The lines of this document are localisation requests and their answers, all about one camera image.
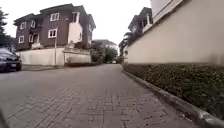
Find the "car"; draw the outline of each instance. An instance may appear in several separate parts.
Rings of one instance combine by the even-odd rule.
[[[9,71],[22,69],[22,62],[19,56],[11,52],[7,48],[0,48],[0,71]]]

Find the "sky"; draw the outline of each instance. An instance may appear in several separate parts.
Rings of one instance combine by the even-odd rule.
[[[29,13],[38,14],[41,9],[69,4],[83,5],[88,14],[92,14],[96,23],[93,39],[108,39],[119,44],[128,31],[134,15],[143,7],[150,7],[150,0],[2,0],[0,7],[9,13],[6,33],[16,36],[13,21]]]

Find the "interlocking paver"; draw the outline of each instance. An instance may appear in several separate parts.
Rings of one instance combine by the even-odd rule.
[[[11,128],[196,127],[121,71],[120,65],[103,65],[21,72],[17,81],[5,79],[1,85],[16,88],[13,94],[10,94],[12,87],[0,89],[0,97],[3,97],[1,91],[12,97],[4,99],[7,105],[2,106],[9,125]]]

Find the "shrub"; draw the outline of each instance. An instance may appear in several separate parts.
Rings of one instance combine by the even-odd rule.
[[[224,68],[207,64],[124,65],[124,70],[224,119]]]

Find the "curb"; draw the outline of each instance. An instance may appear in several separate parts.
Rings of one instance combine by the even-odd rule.
[[[198,107],[126,72],[123,73],[130,77],[138,84],[149,88],[156,96],[162,98],[167,104],[175,108],[177,111],[182,112],[186,117],[191,119],[195,124],[202,128],[224,128],[224,121],[212,116]]]
[[[56,70],[56,69],[64,69],[66,67],[49,67],[49,68],[42,68],[42,69],[22,69],[22,71],[47,71],[47,70]]]

